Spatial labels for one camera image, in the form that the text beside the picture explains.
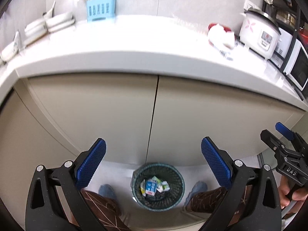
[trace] cloth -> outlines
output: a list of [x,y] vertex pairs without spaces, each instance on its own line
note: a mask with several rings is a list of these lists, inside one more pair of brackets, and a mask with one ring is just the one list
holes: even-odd
[[[247,202],[250,197],[252,186],[246,186],[246,189],[241,198],[241,202],[238,205],[229,225],[232,225],[239,221],[243,214]],[[214,210],[220,205],[221,201],[227,194],[227,190],[224,187],[219,187],[215,190],[202,192],[195,194],[191,199],[190,209],[193,212],[200,213],[213,213]]]
[[118,203],[94,192],[81,190],[81,193],[95,216],[101,221],[108,231],[130,231],[121,221],[121,210]]

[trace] floor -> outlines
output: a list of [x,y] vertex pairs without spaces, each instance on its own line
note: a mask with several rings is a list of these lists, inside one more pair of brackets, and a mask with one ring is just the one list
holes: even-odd
[[[242,161],[247,166],[259,167],[256,156],[247,157],[242,159]],[[168,230],[169,228],[175,228],[175,226],[190,226],[208,218],[208,214],[199,214],[199,217],[197,217],[181,212],[187,195],[197,181],[205,181],[209,190],[219,187],[208,165],[176,167],[184,178],[185,193],[178,206],[167,212],[148,211],[139,206],[134,200],[130,183],[133,171],[138,167],[138,165],[102,161],[87,187],[87,190],[98,192],[102,184],[110,184],[116,192],[124,216],[127,217],[125,223],[134,230]]]

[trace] cabinet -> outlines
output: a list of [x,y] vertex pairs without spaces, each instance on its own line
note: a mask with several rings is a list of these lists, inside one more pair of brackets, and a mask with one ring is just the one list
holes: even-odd
[[29,79],[49,117],[79,151],[100,137],[104,160],[143,164],[151,128],[157,76],[66,74]]
[[275,123],[291,128],[304,112],[272,98],[223,85],[160,77],[147,162],[174,166],[205,164],[201,140],[209,136],[233,159],[267,146],[260,133],[276,136]]
[[25,210],[35,168],[61,166],[76,156],[35,120],[16,92],[0,114],[0,196],[13,218],[25,225]]

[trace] wall socket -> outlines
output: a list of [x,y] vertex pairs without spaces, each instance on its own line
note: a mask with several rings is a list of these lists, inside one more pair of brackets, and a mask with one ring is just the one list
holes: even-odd
[[257,5],[255,5],[253,2],[249,0],[245,0],[244,3],[244,10],[248,10],[249,8],[255,8],[261,10]]

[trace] rice cooker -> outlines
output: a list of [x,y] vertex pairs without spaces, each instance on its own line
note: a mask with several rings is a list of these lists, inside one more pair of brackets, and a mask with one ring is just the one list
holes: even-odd
[[275,19],[261,10],[250,8],[243,14],[244,21],[240,31],[240,40],[263,56],[270,59],[280,38]]

